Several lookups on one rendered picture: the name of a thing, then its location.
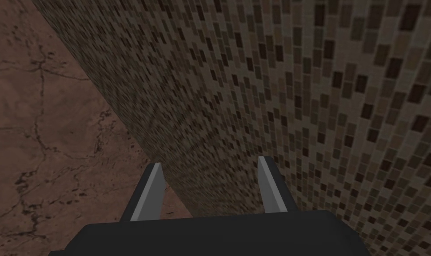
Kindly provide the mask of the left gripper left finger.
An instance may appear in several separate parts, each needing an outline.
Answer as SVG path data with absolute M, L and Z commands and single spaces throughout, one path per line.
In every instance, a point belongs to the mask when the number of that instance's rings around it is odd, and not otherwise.
M 124 209 L 120 222 L 160 219 L 166 182 L 161 163 L 150 163 Z

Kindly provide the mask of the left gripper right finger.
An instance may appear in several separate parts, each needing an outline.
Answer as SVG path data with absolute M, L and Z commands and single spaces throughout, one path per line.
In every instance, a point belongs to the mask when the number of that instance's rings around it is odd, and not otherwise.
M 258 158 L 257 176 L 265 213 L 298 211 L 285 179 L 272 157 Z

